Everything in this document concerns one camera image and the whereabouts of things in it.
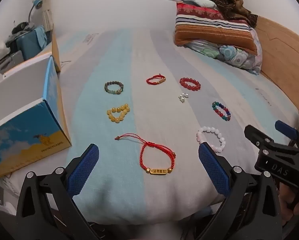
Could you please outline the person's right hand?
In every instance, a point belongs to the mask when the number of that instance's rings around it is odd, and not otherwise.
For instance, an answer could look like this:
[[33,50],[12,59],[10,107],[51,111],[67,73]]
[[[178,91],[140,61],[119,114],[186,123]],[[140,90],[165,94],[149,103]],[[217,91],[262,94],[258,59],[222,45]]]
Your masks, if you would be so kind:
[[281,208],[282,224],[285,225],[293,216],[299,216],[299,202],[296,203],[296,194],[285,184],[279,185],[279,203]]

